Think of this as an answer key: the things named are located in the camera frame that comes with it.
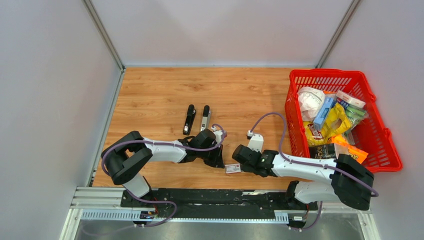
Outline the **red white staple box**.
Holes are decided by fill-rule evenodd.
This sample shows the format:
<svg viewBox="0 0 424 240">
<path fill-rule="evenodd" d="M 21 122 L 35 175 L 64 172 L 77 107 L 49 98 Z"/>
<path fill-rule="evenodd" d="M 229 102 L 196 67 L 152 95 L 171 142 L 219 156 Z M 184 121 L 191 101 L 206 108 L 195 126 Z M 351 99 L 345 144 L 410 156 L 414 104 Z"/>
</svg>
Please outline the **red white staple box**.
<svg viewBox="0 0 424 240">
<path fill-rule="evenodd" d="M 227 164 L 224 166 L 226 174 L 241 173 L 241 165 L 239 163 Z"/>
</svg>

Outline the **grey and black stapler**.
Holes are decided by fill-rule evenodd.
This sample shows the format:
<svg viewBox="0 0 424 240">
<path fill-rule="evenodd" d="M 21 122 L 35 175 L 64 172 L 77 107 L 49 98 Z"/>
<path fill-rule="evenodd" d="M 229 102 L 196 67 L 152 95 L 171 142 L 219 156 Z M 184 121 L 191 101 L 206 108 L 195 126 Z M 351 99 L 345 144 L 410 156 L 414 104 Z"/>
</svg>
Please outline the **grey and black stapler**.
<svg viewBox="0 0 424 240">
<path fill-rule="evenodd" d="M 203 131 L 209 128 L 210 118 L 211 118 L 210 106 L 205 105 L 202 112 L 200 131 Z"/>
</svg>

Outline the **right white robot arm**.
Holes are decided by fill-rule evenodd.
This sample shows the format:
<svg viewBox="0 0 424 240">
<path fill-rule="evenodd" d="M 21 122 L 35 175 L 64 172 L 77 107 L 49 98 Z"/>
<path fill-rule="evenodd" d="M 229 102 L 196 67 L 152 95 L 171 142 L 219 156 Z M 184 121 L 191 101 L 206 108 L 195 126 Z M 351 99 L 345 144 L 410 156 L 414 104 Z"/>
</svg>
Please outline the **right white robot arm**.
<svg viewBox="0 0 424 240">
<path fill-rule="evenodd" d="M 232 158 L 244 172 L 261 177 L 294 177 L 285 195 L 286 205 L 299 209 L 313 202 L 341 202 L 346 206 L 367 211 L 370 201 L 377 197 L 373 189 L 374 174 L 348 154 L 337 158 L 314 159 L 281 154 L 276 150 L 258 152 L 239 145 Z"/>
</svg>

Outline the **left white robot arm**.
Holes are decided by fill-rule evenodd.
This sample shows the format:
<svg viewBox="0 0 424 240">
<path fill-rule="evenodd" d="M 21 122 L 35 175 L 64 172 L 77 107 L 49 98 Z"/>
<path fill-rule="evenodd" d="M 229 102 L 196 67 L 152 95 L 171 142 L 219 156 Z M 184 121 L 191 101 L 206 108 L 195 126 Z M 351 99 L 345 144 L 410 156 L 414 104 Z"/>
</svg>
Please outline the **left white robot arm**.
<svg viewBox="0 0 424 240">
<path fill-rule="evenodd" d="M 122 185 L 133 194 L 140 207 L 153 201 L 151 187 L 141 169 L 149 162 L 190 163 L 196 159 L 213 168 L 223 168 L 223 140 L 227 132 L 222 128 L 204 129 L 196 136 L 174 141 L 159 141 L 142 137 L 131 131 L 101 153 L 101 168 L 114 185 Z"/>
</svg>

